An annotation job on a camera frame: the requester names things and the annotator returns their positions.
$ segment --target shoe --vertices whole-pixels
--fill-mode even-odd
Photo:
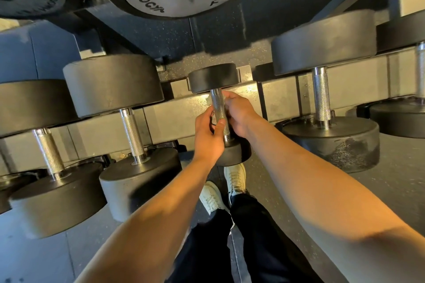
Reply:
[[[220,190],[211,181],[207,181],[205,183],[199,199],[201,200],[201,203],[204,205],[209,215],[211,215],[211,213],[217,209],[224,209],[225,211],[229,212],[229,209],[221,199]]]
[[[244,165],[240,163],[236,166],[225,167],[224,176],[227,181],[229,204],[231,205],[235,195],[246,193],[247,191],[247,172]]]

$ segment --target black pants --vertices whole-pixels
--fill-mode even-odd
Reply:
[[[230,213],[216,210],[192,229],[168,283],[233,282],[227,238],[232,218],[241,231],[243,256],[253,283],[322,282],[300,249],[282,232],[254,197],[234,197]]]

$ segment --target floor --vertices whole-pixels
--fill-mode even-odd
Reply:
[[[372,190],[404,221],[425,235],[425,140],[381,135],[381,162],[372,170],[352,176]],[[270,211],[282,230],[301,248],[326,283],[345,278],[310,239],[285,204],[267,171],[253,154],[245,163],[247,188]],[[210,179],[226,184],[222,170]],[[208,214],[198,202],[192,226]],[[0,215],[0,283],[67,283],[84,269],[99,247],[119,225],[108,206],[80,225],[41,240],[24,238],[13,211]],[[235,282],[251,282],[243,261],[243,238],[237,228],[229,236]]]

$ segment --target right hand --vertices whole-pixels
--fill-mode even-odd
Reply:
[[[251,102],[247,98],[225,90],[222,92],[226,97],[224,99],[226,106],[229,107],[231,116],[229,123],[238,136],[246,138],[250,123],[262,119],[262,117],[255,112]]]

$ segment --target shoelace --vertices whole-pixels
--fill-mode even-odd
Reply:
[[[240,173],[239,172],[231,172],[230,173],[230,180],[232,182],[232,189],[233,191],[243,191],[241,188],[241,179],[240,179]]]
[[[208,207],[210,208],[210,210],[216,210],[216,209],[218,209],[218,204],[217,204],[217,202],[215,201],[215,199],[214,199],[213,195],[210,195],[210,196],[207,198],[207,205],[208,205]]]

